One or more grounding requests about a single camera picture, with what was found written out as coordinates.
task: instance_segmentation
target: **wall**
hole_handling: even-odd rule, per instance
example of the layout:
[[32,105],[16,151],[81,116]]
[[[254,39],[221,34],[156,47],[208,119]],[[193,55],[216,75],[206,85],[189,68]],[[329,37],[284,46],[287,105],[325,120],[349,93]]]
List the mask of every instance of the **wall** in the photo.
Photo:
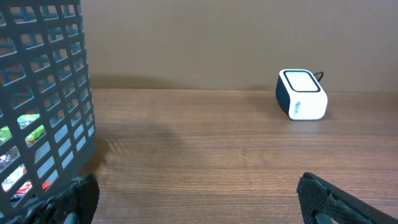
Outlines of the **wall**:
[[396,0],[82,0],[93,87],[398,91]]

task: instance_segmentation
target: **green snack package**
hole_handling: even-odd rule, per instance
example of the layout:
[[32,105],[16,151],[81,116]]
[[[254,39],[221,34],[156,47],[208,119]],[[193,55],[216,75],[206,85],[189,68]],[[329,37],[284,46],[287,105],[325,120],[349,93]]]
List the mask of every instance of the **green snack package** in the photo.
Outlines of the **green snack package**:
[[[27,115],[20,116],[17,119],[17,121],[18,121],[19,127],[21,129],[24,129],[26,126],[33,123],[33,121],[35,121],[39,117],[40,117],[39,114],[27,114]],[[40,125],[38,128],[36,128],[36,130],[32,131],[32,133],[30,133],[28,136],[26,136],[25,140],[35,141],[42,135],[43,131],[44,131],[44,127],[42,125]],[[9,128],[7,126],[3,127],[0,130],[0,141],[5,142],[10,138],[11,138],[11,133],[10,133]]]

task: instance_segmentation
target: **wood grain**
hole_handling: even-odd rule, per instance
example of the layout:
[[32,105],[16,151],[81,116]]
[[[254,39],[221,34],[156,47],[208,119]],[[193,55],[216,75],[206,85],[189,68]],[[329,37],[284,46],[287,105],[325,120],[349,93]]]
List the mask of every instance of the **wood grain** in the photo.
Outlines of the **wood grain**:
[[93,90],[93,223],[303,223],[304,172],[398,218],[398,94],[328,96],[291,121],[273,92]]

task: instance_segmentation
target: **dark blue side panel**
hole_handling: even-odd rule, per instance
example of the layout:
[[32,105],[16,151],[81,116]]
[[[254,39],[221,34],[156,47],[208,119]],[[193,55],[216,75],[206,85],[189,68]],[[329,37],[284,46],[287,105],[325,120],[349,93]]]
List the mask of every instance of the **dark blue side panel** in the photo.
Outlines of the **dark blue side panel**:
[[279,106],[289,115],[290,96],[287,93],[286,87],[280,77],[278,78],[278,82],[276,84],[275,94]]

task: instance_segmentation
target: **plastic basket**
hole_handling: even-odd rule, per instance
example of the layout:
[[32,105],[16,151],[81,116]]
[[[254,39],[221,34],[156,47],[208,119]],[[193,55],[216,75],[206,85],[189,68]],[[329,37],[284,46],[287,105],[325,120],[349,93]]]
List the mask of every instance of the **plastic basket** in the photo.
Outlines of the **plastic basket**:
[[[95,117],[91,100],[80,1],[0,1],[0,156],[17,157],[0,168],[0,182],[23,168],[11,188],[0,187],[0,216],[45,198],[78,175],[91,157]],[[22,128],[24,114],[40,117]],[[44,132],[33,143],[27,136]],[[32,187],[19,200],[15,193]],[[44,189],[43,184],[50,184]]]

